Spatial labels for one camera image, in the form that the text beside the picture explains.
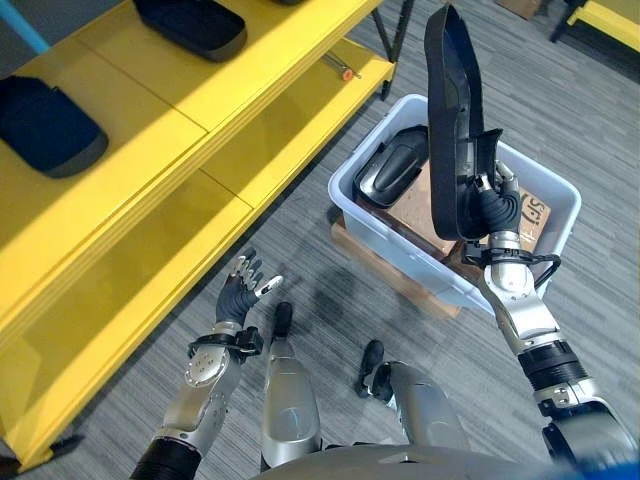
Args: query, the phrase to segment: blue pipe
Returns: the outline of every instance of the blue pipe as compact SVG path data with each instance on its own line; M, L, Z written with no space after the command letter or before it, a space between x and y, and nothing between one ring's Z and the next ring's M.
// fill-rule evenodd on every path
M49 44L24 19L22 14L9 3L9 0L0 0L0 18L3 18L36 53L40 54L49 50Z

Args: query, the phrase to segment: yellow shelving unit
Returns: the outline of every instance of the yellow shelving unit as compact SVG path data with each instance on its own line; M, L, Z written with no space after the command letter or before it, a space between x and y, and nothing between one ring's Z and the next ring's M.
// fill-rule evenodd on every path
M590 0L584 7L579 7L567 23L573 25L576 20L582 20L640 52L638 0Z
M232 3L249 41L224 64L125 3L18 72L59 85L111 140L65 180L0 144L0 433L23 470L392 75L341 39L377 2ZM343 82L329 48L362 78Z

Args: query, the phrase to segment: black metal frame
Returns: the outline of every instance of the black metal frame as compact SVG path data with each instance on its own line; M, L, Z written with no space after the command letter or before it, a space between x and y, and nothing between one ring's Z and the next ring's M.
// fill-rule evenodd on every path
M378 9L374 9L371 12L373 16L373 20L376 23L376 28L378 29L378 34L380 35L380 40L382 40L382 45L384 46L385 53L387 54L387 59L391 63L397 63L400 58L400 51L402 50L402 45L404 44L404 37L407 33L407 26L409 25L409 20L411 18L411 12L413 11L413 4L415 0L404 0L402 2L402 7L400 9L400 18L398 20L398 25L396 26L396 33L393 37L393 45L389 41L389 37L387 36L387 30L384 28L384 22L382 21L382 16ZM380 98L382 100L386 100L389 96L389 92L391 91L391 84L393 83L393 78L395 77L395 70L393 71L393 75L390 80L385 80L382 83L382 91L380 92Z
M567 20L571 18L571 16L575 13L575 11L579 7L584 7L584 4L587 3L587 0L565 0L565 1L567 2L567 8L565 8L564 13L562 14L562 17L558 22L558 25L556 25L556 28L553 30L553 33L549 37L549 40L551 40L553 43L556 43L556 41L562 36L562 34L569 27L569 25L567 24Z

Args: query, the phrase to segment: white plastic bin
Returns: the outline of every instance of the white plastic bin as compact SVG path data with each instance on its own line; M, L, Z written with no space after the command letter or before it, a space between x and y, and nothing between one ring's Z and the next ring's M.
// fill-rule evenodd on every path
M378 145L389 141L404 128L426 125L426 122L426 97L407 95L398 100L353 151L351 157L333 174L329 181L329 196L343 210L347 230L355 238L440 300L460 307L480 307L493 313L489 303L475 286L354 202L353 179ZM551 215L534 253L560 255L580 211L580 193L563 178L504 143L498 144L496 156L518 175L522 187L551 208ZM534 276L538 276L544 268L544 264L535 266L532 269ZM539 289L540 297L544 295L547 283Z

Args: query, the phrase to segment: cardboard box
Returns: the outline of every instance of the cardboard box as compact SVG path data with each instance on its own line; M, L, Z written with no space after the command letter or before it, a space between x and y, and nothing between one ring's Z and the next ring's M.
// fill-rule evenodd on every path
M436 235L431 218L431 175L428 165L391 208L376 208L362 199L356 203L436 260L444 259L456 244Z
M541 0L496 0L496 3L529 20L540 8Z
M522 250L534 252L542 230L549 219L551 209L538 197L531 194L524 188L520 189L522 199L522 214L520 216L520 246ZM483 238L480 243L487 243L487 238ZM442 261L447 267L458 275L477 285L483 275L482 269L462 263L464 253L464 242L457 242L451 253Z

